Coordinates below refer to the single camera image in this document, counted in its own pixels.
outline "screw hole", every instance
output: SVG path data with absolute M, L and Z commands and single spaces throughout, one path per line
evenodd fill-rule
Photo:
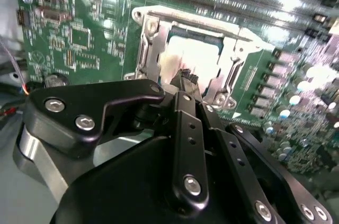
M 195 142 L 194 138 L 189 137 L 189 142 L 191 145 L 195 145 L 197 142 Z
M 239 165 L 245 166 L 245 163 L 241 159 L 237 159 L 237 161 L 238 161 Z

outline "cable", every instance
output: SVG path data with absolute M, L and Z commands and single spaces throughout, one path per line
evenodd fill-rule
M 20 71 L 27 70 L 26 60 L 18 60 L 17 64 L 20 68 Z M 7 61 L 7 62 L 4 62 L 3 64 L 0 64 L 0 76 L 7 75 L 7 74 L 13 73 L 13 72 L 16 72 L 16 71 L 13 68 L 11 61 Z
M 9 59 L 11 60 L 11 63 L 15 69 L 15 72 L 17 73 L 17 75 L 19 76 L 19 79 L 22 83 L 22 89 L 23 91 L 25 92 L 26 95 L 29 95 L 29 92 L 27 91 L 26 89 L 26 82 L 25 82 L 25 79 L 23 78 L 22 76 L 22 73 L 21 73 L 21 70 L 20 70 L 20 67 L 19 65 L 17 64 L 17 61 L 15 59 L 15 57 L 12 55 L 12 53 L 7 49 L 7 47 L 5 46 L 5 43 L 3 41 L 3 38 L 2 36 L 0 36 L 0 44 L 1 46 L 3 47 L 3 49 L 5 50 L 5 53 L 8 55 Z

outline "electrolytic capacitor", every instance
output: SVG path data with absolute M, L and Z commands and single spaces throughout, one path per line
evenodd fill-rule
M 286 98 L 291 105 L 297 105 L 301 100 L 301 97 L 293 92 L 288 92 Z
M 337 104 L 327 95 L 323 94 L 322 96 L 320 96 L 320 99 L 327 105 L 327 108 L 329 110 L 335 108 L 335 106 L 337 106 Z
M 326 119 L 331 124 L 333 128 L 339 128 L 339 118 L 332 113 L 326 114 Z
M 272 127 L 272 122 L 266 122 L 263 124 L 262 126 L 263 128 L 263 131 L 266 133 L 266 134 L 271 134 L 273 132 L 273 127 Z
M 299 91 L 308 91 L 311 88 L 311 84 L 310 82 L 308 82 L 307 80 L 303 79 L 302 77 L 296 77 L 293 80 L 293 84 L 295 85 L 295 87 L 299 90 Z
M 286 106 L 278 106 L 276 112 L 279 114 L 280 118 L 287 118 L 291 114 Z
M 303 72 L 305 72 L 308 78 L 313 78 L 317 74 L 316 67 L 314 67 L 312 64 L 309 64 L 309 63 L 304 64 L 301 69 Z

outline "black connector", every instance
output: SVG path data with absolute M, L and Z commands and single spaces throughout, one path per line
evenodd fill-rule
M 18 25 L 21 25 L 27 28 L 31 27 L 30 13 L 28 11 L 17 10 L 16 19 L 17 19 Z

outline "green circuit board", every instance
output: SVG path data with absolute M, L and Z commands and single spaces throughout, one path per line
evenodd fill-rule
M 305 62 L 328 67 L 336 62 L 339 37 L 331 37 L 324 22 L 314 19 L 314 13 L 325 15 L 326 22 L 338 17 L 338 8 L 328 5 L 333 0 L 18 1 L 29 74 L 36 82 L 42 82 L 51 73 L 65 75 L 71 84 L 122 80 L 124 75 L 133 73 L 141 34 L 141 26 L 131 15 L 135 7 L 163 5 L 248 28 L 297 59 L 289 64 L 291 69 L 270 105 L 258 115 L 252 108 L 277 57 L 272 50 L 249 54 L 232 93 L 237 106 L 220 111 L 220 116 L 258 130 L 271 122 L 274 131 L 265 136 L 265 146 L 279 158 L 281 144 L 288 142 L 289 146 L 284 146 L 291 150 L 281 161 L 295 172 L 312 173 L 327 166 L 318 157 L 320 146 L 333 158 L 338 155 L 336 129 L 326 118 L 328 110 L 319 99 L 319 92 L 335 97 L 338 87 L 324 81 L 314 91 L 297 92 L 304 102 L 295 106 L 285 97 L 288 89 L 295 91 L 292 82 L 302 74 L 300 67 Z M 44 13 L 53 17 L 53 11 L 65 12 L 65 17 L 48 20 L 42 16 Z M 309 29 L 317 31 L 317 37 L 309 32 L 305 34 Z M 329 46 L 333 49 L 331 53 L 324 51 Z M 287 119 L 279 117 L 276 110 L 282 105 L 291 112 Z

